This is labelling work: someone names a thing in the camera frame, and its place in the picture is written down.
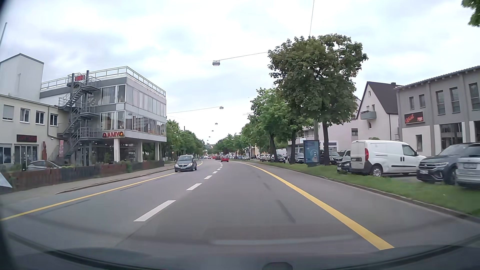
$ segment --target sky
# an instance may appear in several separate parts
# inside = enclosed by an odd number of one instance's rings
[[[12,0],[0,60],[45,63],[43,81],[129,66],[167,92],[169,119],[215,143],[248,122],[256,89],[273,87],[266,52],[287,39],[338,33],[369,59],[354,78],[400,85],[480,64],[480,28],[460,0]],[[173,113],[210,107],[219,108]]]

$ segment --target road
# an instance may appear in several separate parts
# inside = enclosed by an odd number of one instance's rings
[[[454,244],[480,224],[263,164],[202,160],[173,170],[34,198],[2,209],[9,233],[54,249],[151,255],[361,253]],[[9,241],[14,255],[33,252]]]

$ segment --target white delivery van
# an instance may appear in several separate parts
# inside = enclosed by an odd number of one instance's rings
[[[417,172],[424,158],[408,143],[399,141],[356,140],[350,148],[351,171],[373,176]]]

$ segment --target door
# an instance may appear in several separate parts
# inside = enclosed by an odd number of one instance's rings
[[[403,166],[402,172],[417,172],[419,160],[417,153],[410,147],[410,145],[402,145],[403,150]]]

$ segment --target balcony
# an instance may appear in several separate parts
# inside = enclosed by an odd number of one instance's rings
[[[360,119],[362,120],[370,120],[370,119],[376,119],[377,118],[377,112],[374,110],[364,110],[360,112]]]

